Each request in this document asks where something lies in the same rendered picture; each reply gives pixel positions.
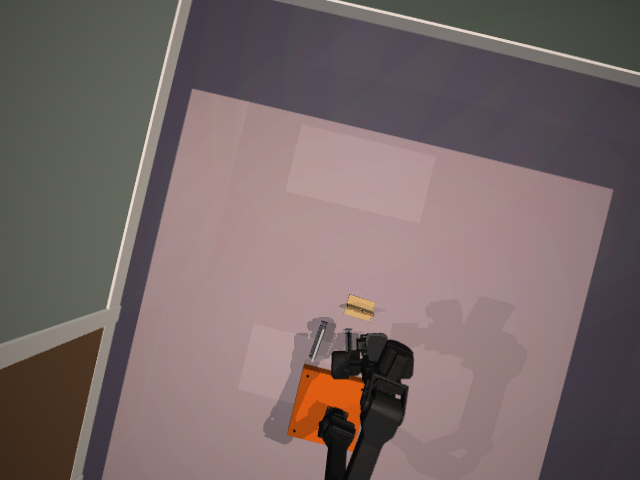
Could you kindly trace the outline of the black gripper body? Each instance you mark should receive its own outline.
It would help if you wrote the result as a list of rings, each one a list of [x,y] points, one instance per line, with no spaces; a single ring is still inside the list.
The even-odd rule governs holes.
[[[358,376],[362,374],[362,381],[365,382],[366,377],[376,371],[374,365],[367,366],[358,356],[349,356],[346,351],[333,351],[331,359],[331,376],[334,380],[349,380],[349,376]],[[412,357],[408,368],[402,379],[410,379],[414,373],[414,356]]]

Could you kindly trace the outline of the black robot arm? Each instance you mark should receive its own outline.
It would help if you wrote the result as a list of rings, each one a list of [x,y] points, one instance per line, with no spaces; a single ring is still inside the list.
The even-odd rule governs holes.
[[[398,341],[388,340],[384,333],[360,335],[356,344],[367,366],[377,363],[376,371],[364,382],[360,399],[362,429],[347,469],[347,450],[356,434],[355,424],[347,421],[349,413],[327,406],[323,420],[319,421],[317,437],[328,448],[324,480],[370,480],[384,444],[394,438],[405,418],[409,386],[401,379],[413,351]]]

